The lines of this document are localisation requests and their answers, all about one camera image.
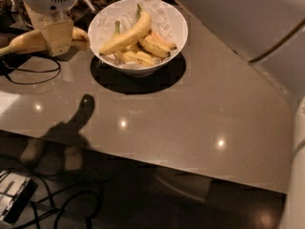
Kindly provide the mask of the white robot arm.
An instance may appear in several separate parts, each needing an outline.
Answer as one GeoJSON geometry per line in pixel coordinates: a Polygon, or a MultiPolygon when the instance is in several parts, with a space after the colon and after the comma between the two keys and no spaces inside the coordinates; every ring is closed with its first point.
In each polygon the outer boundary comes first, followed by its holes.
{"type": "Polygon", "coordinates": [[[280,229],[305,229],[305,0],[174,0],[189,21],[186,73],[168,90],[116,94],[89,76],[46,94],[43,114],[23,107],[16,132],[65,141],[75,96],[98,110],[84,129],[93,149],[287,193],[280,229]]]}

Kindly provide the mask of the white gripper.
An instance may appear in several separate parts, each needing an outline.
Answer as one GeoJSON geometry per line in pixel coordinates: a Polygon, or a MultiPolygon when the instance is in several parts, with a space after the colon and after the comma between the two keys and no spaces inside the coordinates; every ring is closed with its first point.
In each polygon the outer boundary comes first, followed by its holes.
{"type": "Polygon", "coordinates": [[[35,30],[43,30],[51,56],[66,53],[71,46],[72,20],[62,10],[72,8],[77,0],[22,0],[35,30]]]}

